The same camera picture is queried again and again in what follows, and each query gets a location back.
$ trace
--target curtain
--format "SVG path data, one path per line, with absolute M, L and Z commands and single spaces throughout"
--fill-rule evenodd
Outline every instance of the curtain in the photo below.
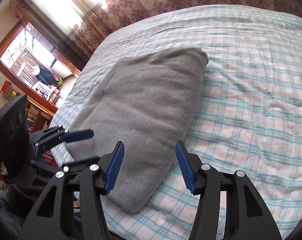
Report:
M 206 4 L 241 4 L 302 17 L 296 0 L 11 0 L 17 16 L 80 70 L 112 32 L 154 15 Z

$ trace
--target red wooden frame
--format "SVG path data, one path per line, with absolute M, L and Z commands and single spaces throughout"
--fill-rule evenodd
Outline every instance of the red wooden frame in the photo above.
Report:
M 9 47 L 11 42 L 18 36 L 18 34 L 23 30 L 24 25 L 21 21 L 19 21 L 5 36 L 5 38 L 0 42 L 0 58 L 6 49 Z M 26 93 L 30 98 L 39 103 L 44 108 L 48 109 L 52 113 L 56 113 L 58 108 L 45 100 L 45 98 L 41 97 L 37 94 L 32 88 L 28 87 L 24 84 L 16 75 L 14 75 L 11 70 L 9 70 L 0 60 L 0 71 L 15 84 L 19 89 L 21 89 L 24 93 Z

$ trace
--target folded blanket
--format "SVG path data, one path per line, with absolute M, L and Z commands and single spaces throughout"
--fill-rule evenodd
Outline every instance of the folded blanket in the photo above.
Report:
M 125 146 L 109 198 L 121 209 L 141 210 L 175 161 L 201 94 L 208 63 L 201 49 L 174 48 L 119 60 L 97 86 L 70 130 L 92 129 L 91 140 L 67 144 L 75 160 Z

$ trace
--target bed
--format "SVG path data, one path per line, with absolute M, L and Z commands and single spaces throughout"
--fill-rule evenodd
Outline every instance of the bed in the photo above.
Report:
M 203 92 L 184 139 L 217 170 L 246 172 L 282 238 L 302 217 L 302 18 L 241 5 L 207 5 L 154 16 L 109 35 L 82 71 L 51 126 L 69 128 L 114 63 L 172 47 L 209 58 Z M 52 149 L 59 165 L 72 161 Z M 198 197 L 177 165 L 138 213 L 102 198 L 108 228 L 124 239 L 188 239 Z M 217 239 L 223 237 L 221 193 Z

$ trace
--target mattress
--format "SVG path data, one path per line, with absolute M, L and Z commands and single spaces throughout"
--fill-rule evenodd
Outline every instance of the mattress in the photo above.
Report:
M 240 5 L 168 12 L 109 35 L 97 48 L 51 126 L 69 128 L 122 57 L 197 47 L 209 58 L 203 92 L 184 143 L 218 171 L 246 172 L 285 238 L 302 217 L 302 19 Z M 63 144 L 59 165 L 72 161 Z M 108 228 L 125 239 L 188 239 L 198 196 L 177 165 L 136 214 L 102 198 Z M 217 239 L 223 237 L 221 193 Z

